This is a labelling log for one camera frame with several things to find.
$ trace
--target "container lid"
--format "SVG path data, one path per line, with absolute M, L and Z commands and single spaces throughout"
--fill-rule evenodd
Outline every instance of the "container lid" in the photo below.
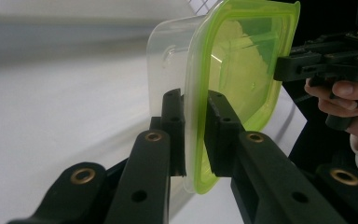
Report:
M 187 57 L 185 187 L 206 193 L 217 181 L 203 144 L 208 90 L 227 97 L 247 131 L 261 131 L 277 103 L 276 59 L 288 55 L 299 3 L 227 0 L 210 10 Z

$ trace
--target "screw hole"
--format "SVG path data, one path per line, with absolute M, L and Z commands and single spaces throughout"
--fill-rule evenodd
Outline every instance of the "screw hole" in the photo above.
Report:
M 293 192 L 292 197 L 299 203 L 307 203 L 309 201 L 308 197 L 301 192 Z
M 157 142 L 161 138 L 162 138 L 162 136 L 159 133 L 148 133 L 145 137 L 145 139 L 150 142 Z
M 95 171 L 90 168 L 75 170 L 71 175 L 71 182 L 76 185 L 89 183 L 95 177 Z
M 141 203 L 147 198 L 147 193 L 144 190 L 138 190 L 131 195 L 131 199 L 135 203 Z
M 257 133 L 249 133 L 247 136 L 248 136 L 249 140 L 256 142 L 256 143 L 261 143 L 264 141 L 263 136 L 261 136 L 260 134 L 257 134 Z
M 338 182 L 349 186 L 357 186 L 358 178 L 356 175 L 351 174 L 345 170 L 333 169 L 330 171 L 330 175 Z

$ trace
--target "white surface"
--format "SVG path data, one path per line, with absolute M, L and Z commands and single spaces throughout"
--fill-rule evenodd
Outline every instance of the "white surface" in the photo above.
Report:
M 0 223 L 30 216 L 65 168 L 129 155 L 148 126 L 151 29 L 0 25 Z M 266 133 L 287 149 L 302 119 L 279 105 Z M 171 223 L 241 223 L 228 183 L 194 197 L 172 184 Z
M 186 0 L 0 0 L 0 21 L 154 23 L 194 15 Z

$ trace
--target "transparent plastic container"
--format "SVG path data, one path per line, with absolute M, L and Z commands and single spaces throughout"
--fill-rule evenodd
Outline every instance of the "transparent plastic container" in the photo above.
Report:
M 281 87 L 276 59 L 290 52 L 298 16 L 299 3 L 227 0 L 206 16 L 163 22 L 150 36 L 151 115 L 160 115 L 165 92 L 184 95 L 188 191 L 206 193 L 218 179 L 203 145 L 208 90 L 225 94 L 246 130 L 261 131 Z

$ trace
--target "brass insert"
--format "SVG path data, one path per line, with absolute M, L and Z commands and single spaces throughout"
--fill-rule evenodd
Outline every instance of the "brass insert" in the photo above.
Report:
M 358 178 L 356 175 L 351 174 L 348 171 L 342 169 L 332 169 L 330 171 L 330 175 L 338 182 L 349 185 L 349 186 L 357 186 Z
M 148 133 L 145 136 L 145 139 L 149 142 L 157 142 L 162 138 L 162 135 L 159 133 Z
M 91 168 L 80 168 L 71 175 L 71 182 L 76 185 L 89 183 L 95 177 L 95 171 Z
M 256 143 L 264 142 L 263 136 L 258 133 L 248 133 L 248 135 L 246 135 L 246 137 L 248 137 L 249 140 L 256 142 Z

